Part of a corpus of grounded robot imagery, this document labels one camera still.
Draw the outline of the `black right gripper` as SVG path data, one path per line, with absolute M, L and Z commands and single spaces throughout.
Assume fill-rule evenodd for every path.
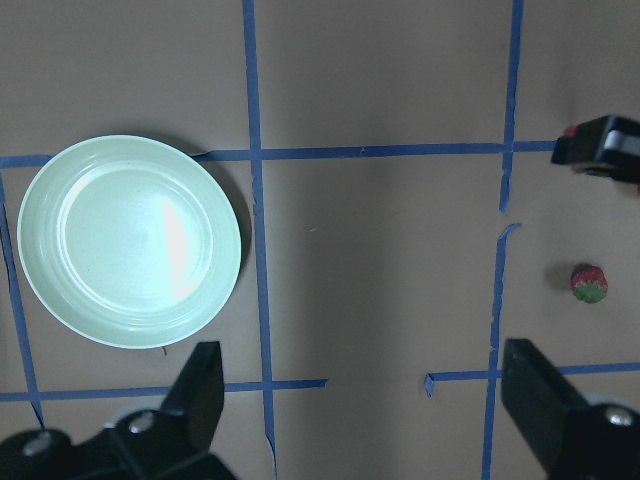
M 607 115 L 584 123 L 572 138 L 557 139 L 551 163 L 575 173 L 639 185 L 639 121 Z

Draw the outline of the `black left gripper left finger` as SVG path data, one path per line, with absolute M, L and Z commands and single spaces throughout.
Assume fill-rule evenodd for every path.
M 183 422 L 187 438 L 197 450 L 208 450 L 223 408 L 220 343 L 199 342 L 162 401 L 160 411 Z

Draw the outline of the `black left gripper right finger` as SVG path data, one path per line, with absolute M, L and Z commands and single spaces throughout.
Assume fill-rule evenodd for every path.
M 501 401 L 549 479 L 594 479 L 595 410 L 527 339 L 504 345 Z

